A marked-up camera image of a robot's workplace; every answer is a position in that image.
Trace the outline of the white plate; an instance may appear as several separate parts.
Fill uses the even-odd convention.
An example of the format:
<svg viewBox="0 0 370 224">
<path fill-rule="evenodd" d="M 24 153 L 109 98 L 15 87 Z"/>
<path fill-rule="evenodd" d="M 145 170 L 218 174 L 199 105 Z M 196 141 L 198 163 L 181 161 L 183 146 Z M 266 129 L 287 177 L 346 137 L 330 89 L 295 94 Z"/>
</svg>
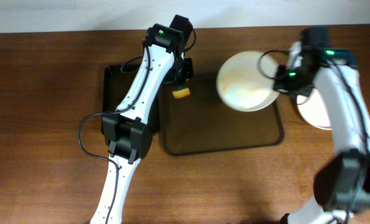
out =
<svg viewBox="0 0 370 224">
<path fill-rule="evenodd" d="M 313 89 L 310 96 L 298 95 L 296 105 L 301 117 L 311 126 L 331 130 L 331 123 L 325 103 L 317 89 Z"/>
<path fill-rule="evenodd" d="M 273 78 L 279 64 L 271 56 L 248 50 L 233 55 L 221 66 L 216 89 L 222 102 L 236 111 L 252 112 L 271 105 L 279 93 Z"/>
</svg>

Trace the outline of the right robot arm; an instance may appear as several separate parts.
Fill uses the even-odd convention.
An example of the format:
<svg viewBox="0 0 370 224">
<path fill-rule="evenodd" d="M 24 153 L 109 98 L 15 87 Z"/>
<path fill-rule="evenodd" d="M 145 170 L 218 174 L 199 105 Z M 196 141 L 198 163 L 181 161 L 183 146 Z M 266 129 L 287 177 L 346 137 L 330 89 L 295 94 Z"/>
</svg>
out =
<svg viewBox="0 0 370 224">
<path fill-rule="evenodd" d="M 273 89 L 289 96 L 316 89 L 331 124 L 334 158 L 315 176 L 313 197 L 281 223 L 348 223 L 370 210 L 370 117 L 353 54 L 329 45 L 326 27 L 301 31 L 278 67 Z"/>
</svg>

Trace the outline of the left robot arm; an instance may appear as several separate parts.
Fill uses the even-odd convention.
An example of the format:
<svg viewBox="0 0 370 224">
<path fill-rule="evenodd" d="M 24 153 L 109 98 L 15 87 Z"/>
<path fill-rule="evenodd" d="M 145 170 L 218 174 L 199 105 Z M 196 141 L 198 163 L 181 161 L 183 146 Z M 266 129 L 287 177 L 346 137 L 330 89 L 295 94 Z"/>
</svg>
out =
<svg viewBox="0 0 370 224">
<path fill-rule="evenodd" d="M 102 112 L 102 131 L 108 147 L 108 173 L 91 223 L 121 223 L 131 179 L 149 152 L 152 133 L 149 115 L 162 85 L 183 86 L 191 76 L 186 70 L 187 42 L 193 25 L 176 15 L 169 26 L 154 24 L 142 41 L 144 54 L 132 85 L 112 112 Z"/>
</svg>

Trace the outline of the green and yellow sponge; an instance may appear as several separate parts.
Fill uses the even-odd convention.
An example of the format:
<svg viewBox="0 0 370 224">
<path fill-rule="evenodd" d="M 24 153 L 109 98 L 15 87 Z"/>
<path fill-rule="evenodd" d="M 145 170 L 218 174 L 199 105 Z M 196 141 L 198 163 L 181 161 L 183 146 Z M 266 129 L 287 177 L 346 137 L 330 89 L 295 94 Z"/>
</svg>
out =
<svg viewBox="0 0 370 224">
<path fill-rule="evenodd" d="M 175 99 L 184 98 L 190 95 L 190 90 L 188 87 L 180 86 L 172 91 L 172 95 Z"/>
</svg>

